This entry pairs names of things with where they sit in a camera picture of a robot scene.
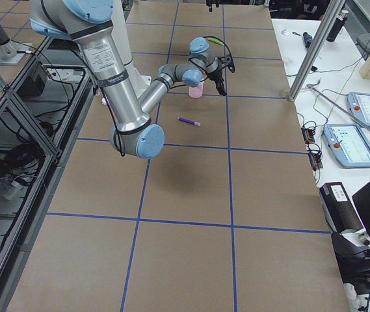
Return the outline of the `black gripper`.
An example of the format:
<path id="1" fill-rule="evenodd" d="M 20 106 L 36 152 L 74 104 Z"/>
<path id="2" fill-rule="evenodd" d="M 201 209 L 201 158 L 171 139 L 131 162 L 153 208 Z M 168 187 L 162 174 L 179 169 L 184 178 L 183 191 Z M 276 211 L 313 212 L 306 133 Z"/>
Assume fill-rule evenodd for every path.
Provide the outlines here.
<path id="1" fill-rule="evenodd" d="M 222 64 L 214 63 L 208 66 L 205 69 L 205 72 L 207 74 L 208 79 L 215 83 L 215 87 L 217 89 L 218 94 L 221 96 L 226 96 L 227 95 L 226 87 L 224 86 L 224 80 L 222 77 Z"/>

